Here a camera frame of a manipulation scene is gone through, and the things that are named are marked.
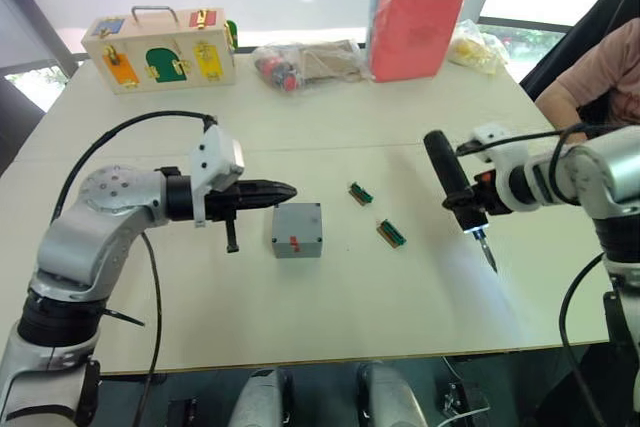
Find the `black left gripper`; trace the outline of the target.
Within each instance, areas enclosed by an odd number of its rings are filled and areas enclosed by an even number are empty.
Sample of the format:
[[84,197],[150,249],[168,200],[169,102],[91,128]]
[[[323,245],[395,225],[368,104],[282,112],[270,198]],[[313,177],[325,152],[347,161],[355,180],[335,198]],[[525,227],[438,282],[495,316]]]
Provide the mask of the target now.
[[210,222],[223,222],[225,225],[228,253],[239,251],[235,221],[238,210],[269,208],[294,198],[297,189],[287,183],[272,180],[239,181],[223,192],[211,191],[205,196],[205,218]]

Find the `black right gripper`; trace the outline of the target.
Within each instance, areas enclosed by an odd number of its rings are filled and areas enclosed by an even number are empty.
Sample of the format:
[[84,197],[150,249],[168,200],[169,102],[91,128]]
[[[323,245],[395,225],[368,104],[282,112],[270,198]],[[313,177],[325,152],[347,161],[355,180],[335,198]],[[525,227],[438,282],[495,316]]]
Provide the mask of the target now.
[[476,174],[471,188],[447,193],[442,206],[447,210],[475,209],[477,200],[479,207],[491,216],[510,214],[511,209],[499,197],[496,179],[495,170]]

